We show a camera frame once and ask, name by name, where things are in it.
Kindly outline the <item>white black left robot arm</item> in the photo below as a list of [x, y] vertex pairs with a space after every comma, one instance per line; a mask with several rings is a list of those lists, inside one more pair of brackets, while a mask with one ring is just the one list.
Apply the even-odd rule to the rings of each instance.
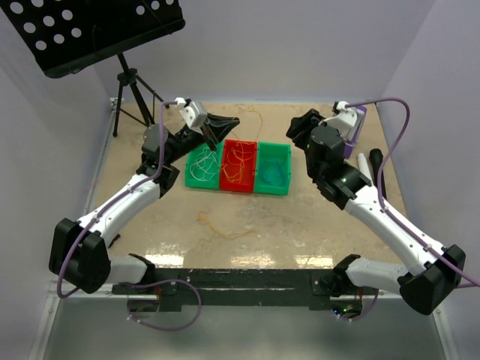
[[144, 133], [141, 164], [127, 184], [94, 211], [77, 220], [65, 218], [54, 229], [49, 270], [63, 281], [91, 294], [104, 284], [129, 284], [139, 294], [155, 287], [155, 267], [146, 258], [111, 256], [110, 245], [143, 209], [163, 197], [179, 170], [174, 163], [204, 144], [218, 145], [239, 125], [237, 117], [208, 114], [206, 133], [184, 126], [171, 133], [161, 123]]

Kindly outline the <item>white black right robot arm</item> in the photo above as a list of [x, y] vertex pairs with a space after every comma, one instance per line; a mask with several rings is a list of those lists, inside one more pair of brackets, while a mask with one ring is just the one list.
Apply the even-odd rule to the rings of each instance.
[[361, 221], [402, 262], [349, 255], [334, 267], [334, 292], [349, 295], [361, 287], [386, 290], [422, 315], [433, 313], [460, 285], [465, 252], [413, 226], [378, 194], [367, 176], [346, 162], [342, 129], [335, 118], [310, 109], [292, 118], [286, 136], [304, 152], [307, 175], [322, 196]]

